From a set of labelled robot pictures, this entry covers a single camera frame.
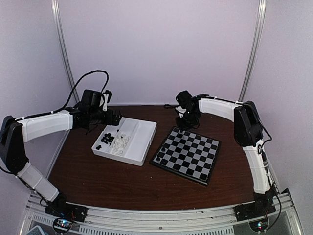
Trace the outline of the white compartment tray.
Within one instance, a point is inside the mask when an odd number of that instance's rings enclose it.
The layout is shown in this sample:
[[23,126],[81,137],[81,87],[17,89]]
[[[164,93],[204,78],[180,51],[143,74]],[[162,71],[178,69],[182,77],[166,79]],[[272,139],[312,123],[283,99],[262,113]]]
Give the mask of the white compartment tray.
[[156,122],[123,117],[118,126],[106,126],[91,149],[101,157],[143,166],[156,130]]

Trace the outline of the black silver chessboard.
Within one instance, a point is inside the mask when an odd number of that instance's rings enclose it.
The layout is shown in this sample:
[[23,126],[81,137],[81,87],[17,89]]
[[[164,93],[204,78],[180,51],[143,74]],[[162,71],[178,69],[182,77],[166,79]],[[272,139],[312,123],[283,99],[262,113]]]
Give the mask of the black silver chessboard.
[[[179,133],[172,127],[162,144],[151,158],[150,164],[167,172],[207,186],[217,160],[221,142],[188,130]],[[163,165],[160,157],[168,161]]]

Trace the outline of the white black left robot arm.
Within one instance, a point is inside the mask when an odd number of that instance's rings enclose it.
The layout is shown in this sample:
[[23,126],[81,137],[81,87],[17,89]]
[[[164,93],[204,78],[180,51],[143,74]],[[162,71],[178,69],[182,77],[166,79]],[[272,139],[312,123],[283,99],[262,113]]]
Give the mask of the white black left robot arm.
[[6,116],[3,120],[0,157],[7,173],[37,192],[59,217],[66,217],[70,213],[66,196],[30,163],[24,145],[56,132],[79,128],[88,131],[90,126],[99,124],[118,126],[121,112],[107,108],[111,96],[110,91],[84,90],[82,100],[73,107],[65,106],[58,111],[28,117]]

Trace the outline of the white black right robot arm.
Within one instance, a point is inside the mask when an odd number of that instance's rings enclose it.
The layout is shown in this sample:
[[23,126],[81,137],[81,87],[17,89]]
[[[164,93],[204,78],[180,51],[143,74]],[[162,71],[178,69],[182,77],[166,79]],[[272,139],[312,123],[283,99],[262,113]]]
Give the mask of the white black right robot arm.
[[178,127],[187,130],[199,125],[202,114],[212,114],[233,122],[235,142],[243,148],[253,178],[253,197],[251,212],[261,216],[269,211],[273,203],[274,190],[264,151],[265,128],[260,121],[254,102],[228,101],[200,94],[192,96],[182,91],[176,96],[175,110]]

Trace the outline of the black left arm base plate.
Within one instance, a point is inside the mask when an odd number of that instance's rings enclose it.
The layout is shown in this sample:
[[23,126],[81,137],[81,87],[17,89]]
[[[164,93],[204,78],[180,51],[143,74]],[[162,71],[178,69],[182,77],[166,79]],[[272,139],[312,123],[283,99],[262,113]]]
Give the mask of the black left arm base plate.
[[66,208],[64,212],[57,212],[50,206],[45,208],[45,213],[50,214],[55,217],[64,218],[69,221],[74,222],[84,222],[87,216],[88,208],[84,206],[78,206],[74,204],[66,203]]

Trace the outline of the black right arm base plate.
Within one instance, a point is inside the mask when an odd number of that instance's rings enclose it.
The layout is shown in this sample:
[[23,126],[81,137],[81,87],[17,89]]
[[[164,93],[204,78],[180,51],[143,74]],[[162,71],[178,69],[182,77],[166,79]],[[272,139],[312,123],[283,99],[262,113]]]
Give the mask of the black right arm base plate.
[[270,205],[267,209],[256,209],[255,202],[248,203],[248,204],[238,204],[234,207],[234,212],[236,216],[236,220],[244,221],[244,220],[251,220],[258,217],[264,217],[267,214],[276,212],[276,208],[274,205]]

